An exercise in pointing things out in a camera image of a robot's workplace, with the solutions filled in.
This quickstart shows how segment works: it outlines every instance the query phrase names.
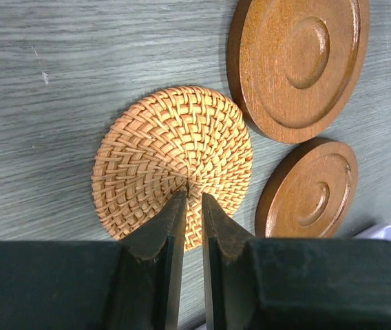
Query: round wooden coaster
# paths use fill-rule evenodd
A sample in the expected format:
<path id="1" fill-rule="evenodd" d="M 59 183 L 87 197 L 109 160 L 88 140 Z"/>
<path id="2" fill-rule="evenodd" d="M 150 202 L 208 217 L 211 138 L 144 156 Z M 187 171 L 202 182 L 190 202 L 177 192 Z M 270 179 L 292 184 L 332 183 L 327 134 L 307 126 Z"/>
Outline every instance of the round wooden coaster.
<path id="1" fill-rule="evenodd" d="M 252 146 L 237 105 L 202 87 L 159 91 L 132 105 L 102 141 L 93 197 L 102 225 L 122 239 L 187 189 L 185 251 L 202 242 L 202 193 L 232 217 L 251 180 Z"/>
<path id="2" fill-rule="evenodd" d="M 282 160 L 269 178 L 255 216 L 258 237 L 331 237 L 341 225 L 358 180 L 353 150 L 316 138 Z"/>
<path id="3" fill-rule="evenodd" d="M 322 132 L 355 88 L 369 24 L 368 0 L 240 0 L 227 72 L 246 121 L 285 143 Z"/>

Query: rattan coaster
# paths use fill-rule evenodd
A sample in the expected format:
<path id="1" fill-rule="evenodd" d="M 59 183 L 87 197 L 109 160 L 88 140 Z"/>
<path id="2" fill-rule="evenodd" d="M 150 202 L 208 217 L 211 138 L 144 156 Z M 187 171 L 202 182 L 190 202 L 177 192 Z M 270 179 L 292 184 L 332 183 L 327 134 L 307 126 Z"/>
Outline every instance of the rattan coaster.
<path id="1" fill-rule="evenodd" d="M 202 193 L 229 216 L 251 179 L 252 147 L 237 105 L 201 87 L 152 94 L 131 106 L 102 141 L 93 197 L 102 225 L 122 239 L 189 189 L 185 251 L 202 242 Z"/>

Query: wicker coaster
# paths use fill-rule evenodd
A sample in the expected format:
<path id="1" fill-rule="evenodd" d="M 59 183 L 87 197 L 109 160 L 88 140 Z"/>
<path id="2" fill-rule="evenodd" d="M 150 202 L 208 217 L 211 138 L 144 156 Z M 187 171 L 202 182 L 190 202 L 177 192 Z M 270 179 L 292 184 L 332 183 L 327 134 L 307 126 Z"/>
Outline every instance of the wicker coaster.
<path id="1" fill-rule="evenodd" d="M 93 197 L 102 225 L 122 239 L 189 188 L 185 251 L 202 242 L 202 193 L 229 216 L 249 186 L 252 147 L 237 105 L 201 87 L 152 94 L 124 112 L 102 141 Z"/>

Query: gray wood surface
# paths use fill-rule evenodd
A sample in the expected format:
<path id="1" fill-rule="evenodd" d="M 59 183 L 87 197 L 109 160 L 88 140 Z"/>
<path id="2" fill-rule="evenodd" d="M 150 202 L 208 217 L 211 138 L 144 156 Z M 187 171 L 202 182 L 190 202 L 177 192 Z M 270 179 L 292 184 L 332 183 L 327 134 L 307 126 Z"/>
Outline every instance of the gray wood surface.
<path id="1" fill-rule="evenodd" d="M 108 240 L 91 196 L 94 154 L 137 99 L 176 85 L 230 96 L 225 47 L 236 0 L 0 0 L 0 239 Z M 359 160 L 338 236 L 391 223 L 391 0 L 371 0 L 357 88 L 322 136 Z M 293 146 L 251 133 L 251 188 L 235 219 L 253 232 L 259 195 Z M 203 319 L 202 251 L 184 258 L 180 327 Z"/>

